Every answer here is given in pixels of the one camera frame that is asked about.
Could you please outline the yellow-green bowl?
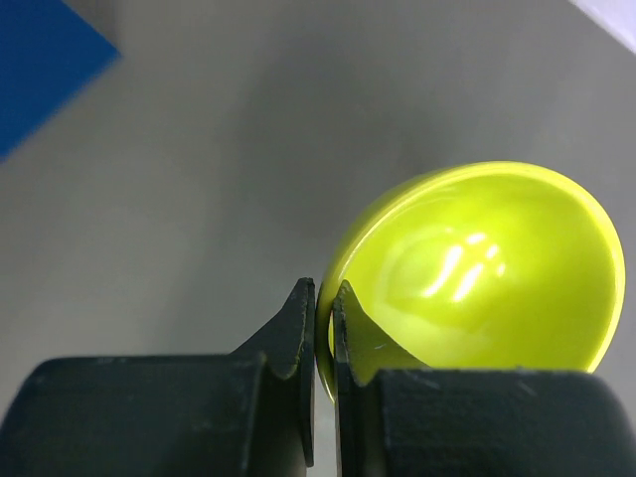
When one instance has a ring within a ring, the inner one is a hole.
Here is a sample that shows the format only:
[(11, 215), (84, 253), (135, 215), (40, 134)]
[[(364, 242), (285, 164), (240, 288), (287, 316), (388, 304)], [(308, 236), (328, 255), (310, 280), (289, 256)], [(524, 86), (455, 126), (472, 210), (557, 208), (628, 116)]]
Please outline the yellow-green bowl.
[(626, 265), (605, 209), (559, 172), (500, 161), (414, 177), (359, 215), (324, 274), (316, 361), (329, 396), (345, 283), (428, 366), (591, 373), (620, 320)]

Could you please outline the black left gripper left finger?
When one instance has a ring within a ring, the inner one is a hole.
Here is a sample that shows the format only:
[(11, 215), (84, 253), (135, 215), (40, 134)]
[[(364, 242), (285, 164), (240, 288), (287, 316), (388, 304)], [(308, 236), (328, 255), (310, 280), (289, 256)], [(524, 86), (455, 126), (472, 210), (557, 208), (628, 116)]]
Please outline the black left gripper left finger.
[(298, 279), (281, 309), (231, 352), (259, 357), (250, 432), (251, 467), (314, 465), (315, 285)]

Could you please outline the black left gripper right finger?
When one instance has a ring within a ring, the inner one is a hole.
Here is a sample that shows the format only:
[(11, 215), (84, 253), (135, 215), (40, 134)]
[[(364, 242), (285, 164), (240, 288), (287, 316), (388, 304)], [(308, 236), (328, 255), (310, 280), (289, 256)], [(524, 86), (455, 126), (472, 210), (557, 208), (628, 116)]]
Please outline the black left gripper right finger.
[(387, 476), (381, 370), (424, 369), (426, 364), (389, 336), (343, 281), (332, 306), (334, 397), (340, 476)]

